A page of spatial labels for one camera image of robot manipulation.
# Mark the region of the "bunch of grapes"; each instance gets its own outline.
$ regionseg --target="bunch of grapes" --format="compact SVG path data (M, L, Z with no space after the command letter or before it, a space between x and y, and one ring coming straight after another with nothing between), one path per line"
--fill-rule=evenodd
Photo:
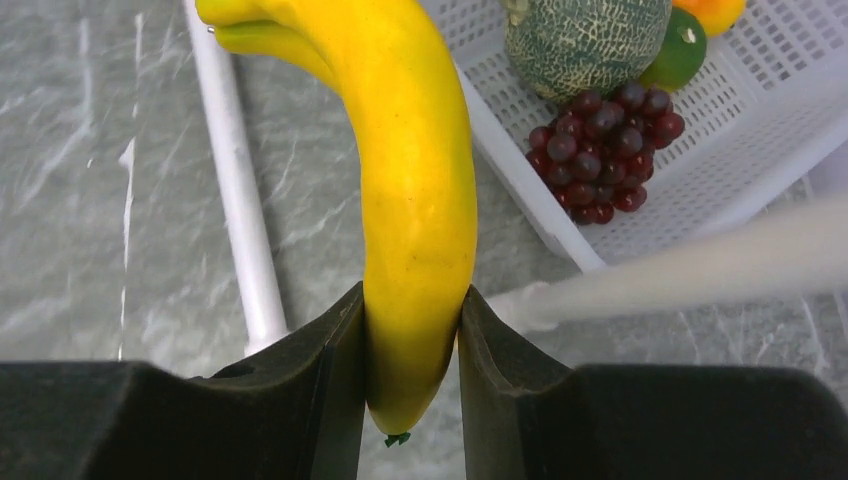
M574 223L605 225L616 210L635 212L645 204L654 154L684 127L661 89L633 81L609 100L586 90L553 122L530 132L526 158Z

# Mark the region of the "green lime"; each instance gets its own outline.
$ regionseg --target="green lime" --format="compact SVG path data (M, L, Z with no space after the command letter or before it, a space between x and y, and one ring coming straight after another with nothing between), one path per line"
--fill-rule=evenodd
M667 92L679 90L695 77L706 57L704 27L691 13L672 7L660 53L639 77L639 83Z

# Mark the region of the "green melon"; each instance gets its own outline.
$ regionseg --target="green melon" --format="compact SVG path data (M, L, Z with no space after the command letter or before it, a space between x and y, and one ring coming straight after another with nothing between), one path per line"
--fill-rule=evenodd
M671 0L501 0L509 12L505 50L541 97L565 103L588 88L602 94L654 61Z

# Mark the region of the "white plastic crate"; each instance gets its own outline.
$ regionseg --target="white plastic crate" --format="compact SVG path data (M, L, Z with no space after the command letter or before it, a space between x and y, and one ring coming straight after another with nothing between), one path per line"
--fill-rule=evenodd
M674 95L686 131L658 153L648 202L578 229L524 159L555 110L509 66L504 8L421 2L462 73L475 144L545 244L583 270L741 224L848 139L848 0L749 0Z

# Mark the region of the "marble countertop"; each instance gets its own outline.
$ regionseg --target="marble countertop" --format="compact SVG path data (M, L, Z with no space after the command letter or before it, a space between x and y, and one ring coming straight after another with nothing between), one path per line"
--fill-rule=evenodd
M0 360L120 352L206 375L239 359L245 327L181 7L7 0L0 30ZM294 67L237 67L286 314L300 326L361 276L353 132L341 102ZM477 178L484 294L577 272L479 159ZM848 401L839 308L830 295L708 306L530 338L568 365L795 366ZM458 396L454 364L404 448L387 450L366 419L360 477L464 478Z

